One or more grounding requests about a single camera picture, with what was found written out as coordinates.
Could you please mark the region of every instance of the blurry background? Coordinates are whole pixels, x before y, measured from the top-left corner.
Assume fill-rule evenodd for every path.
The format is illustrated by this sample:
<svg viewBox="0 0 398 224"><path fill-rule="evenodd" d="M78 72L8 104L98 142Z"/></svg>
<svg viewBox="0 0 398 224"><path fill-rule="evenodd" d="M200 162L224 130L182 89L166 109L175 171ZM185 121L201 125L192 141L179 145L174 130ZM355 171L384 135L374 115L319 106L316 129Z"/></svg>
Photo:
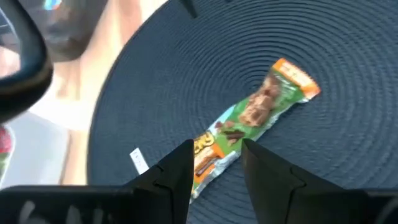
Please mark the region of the blurry background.
<svg viewBox="0 0 398 224"><path fill-rule="evenodd" d="M21 2L42 31L55 62L53 83L30 113L68 130L61 182L85 184L87 140L98 93L123 45L166 0ZM0 76L19 67L17 40L10 31L1 18Z"/></svg>

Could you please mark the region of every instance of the round placemat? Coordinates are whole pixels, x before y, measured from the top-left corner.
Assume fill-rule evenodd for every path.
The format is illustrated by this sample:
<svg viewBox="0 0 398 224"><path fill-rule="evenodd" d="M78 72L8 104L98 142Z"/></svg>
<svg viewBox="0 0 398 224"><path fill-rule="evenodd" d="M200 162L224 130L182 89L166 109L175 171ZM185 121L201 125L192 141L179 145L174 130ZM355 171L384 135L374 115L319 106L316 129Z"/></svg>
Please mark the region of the round placemat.
<svg viewBox="0 0 398 224"><path fill-rule="evenodd" d="M89 184L135 178L135 148L155 164L284 57L322 92L258 143L342 187L398 187L398 1L191 3L164 4L115 62L91 127ZM191 204L188 222L257 223L240 161Z"/></svg>

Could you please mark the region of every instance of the green wrapper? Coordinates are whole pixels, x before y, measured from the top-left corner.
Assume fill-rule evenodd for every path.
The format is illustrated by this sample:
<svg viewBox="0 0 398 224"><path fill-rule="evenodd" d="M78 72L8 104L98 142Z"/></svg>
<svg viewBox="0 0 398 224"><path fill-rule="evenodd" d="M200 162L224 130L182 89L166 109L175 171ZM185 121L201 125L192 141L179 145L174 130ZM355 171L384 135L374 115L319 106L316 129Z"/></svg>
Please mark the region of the green wrapper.
<svg viewBox="0 0 398 224"><path fill-rule="evenodd" d="M318 85L298 67L278 60L261 87L228 108L195 139L192 199L241 155L244 138L257 140L295 103L319 94Z"/></svg>

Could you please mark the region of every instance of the brand logo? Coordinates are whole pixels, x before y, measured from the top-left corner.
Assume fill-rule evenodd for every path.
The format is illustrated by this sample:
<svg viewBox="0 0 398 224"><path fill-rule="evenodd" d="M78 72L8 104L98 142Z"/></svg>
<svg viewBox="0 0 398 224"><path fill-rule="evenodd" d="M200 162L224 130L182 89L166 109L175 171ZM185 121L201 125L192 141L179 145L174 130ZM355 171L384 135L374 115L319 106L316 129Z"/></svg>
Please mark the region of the brand logo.
<svg viewBox="0 0 398 224"><path fill-rule="evenodd" d="M204 148L212 146L214 142L215 142L214 136L209 131L197 137L193 142L195 155L201 152Z"/></svg>

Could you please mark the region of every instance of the white surface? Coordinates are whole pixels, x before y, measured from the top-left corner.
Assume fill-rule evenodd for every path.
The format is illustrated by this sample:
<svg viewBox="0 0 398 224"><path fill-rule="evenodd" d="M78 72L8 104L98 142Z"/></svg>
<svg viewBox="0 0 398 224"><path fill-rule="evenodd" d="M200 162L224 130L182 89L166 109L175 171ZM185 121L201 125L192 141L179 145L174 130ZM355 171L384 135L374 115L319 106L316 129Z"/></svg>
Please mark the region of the white surface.
<svg viewBox="0 0 398 224"><path fill-rule="evenodd" d="M14 185L59 184L68 152L68 131L32 113L6 124L15 148L0 183Z"/></svg>
<svg viewBox="0 0 398 224"><path fill-rule="evenodd" d="M71 130L90 128L91 115L84 107L84 101L60 100L57 93L62 80L53 76L52 84L46 94L29 111L57 125Z"/></svg>

